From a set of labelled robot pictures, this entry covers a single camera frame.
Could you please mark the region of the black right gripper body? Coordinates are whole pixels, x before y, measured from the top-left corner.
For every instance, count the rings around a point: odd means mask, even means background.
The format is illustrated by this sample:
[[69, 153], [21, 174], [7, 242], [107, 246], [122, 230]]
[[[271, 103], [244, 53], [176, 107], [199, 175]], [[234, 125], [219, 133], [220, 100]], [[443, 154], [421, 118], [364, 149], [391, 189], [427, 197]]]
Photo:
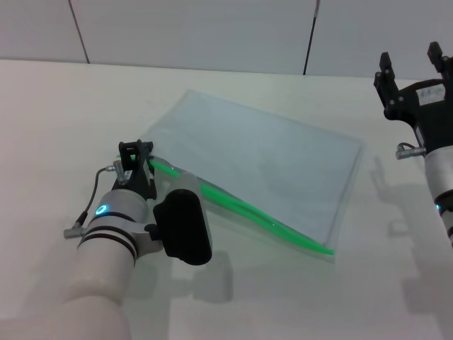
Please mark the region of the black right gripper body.
[[[442, 85], [445, 95], [441, 101], [420, 104], [418, 89]], [[383, 81], [384, 116], [419, 129], [426, 152], [452, 145], [452, 80], [431, 79], [419, 81], [398, 89], [394, 80]]]

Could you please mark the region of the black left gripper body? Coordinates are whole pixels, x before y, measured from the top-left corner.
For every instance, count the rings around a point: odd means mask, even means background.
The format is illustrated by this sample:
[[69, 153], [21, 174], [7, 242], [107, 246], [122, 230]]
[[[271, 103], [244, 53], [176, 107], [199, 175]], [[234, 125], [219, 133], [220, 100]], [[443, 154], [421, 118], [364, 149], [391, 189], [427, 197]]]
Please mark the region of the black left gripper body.
[[120, 184], [116, 179], [112, 190], [129, 190], [137, 193], [143, 199], [156, 200], [156, 184], [154, 181], [155, 170], [149, 158], [136, 160], [135, 156], [121, 157], [120, 161], [125, 172], [129, 171], [130, 176], [126, 183]]

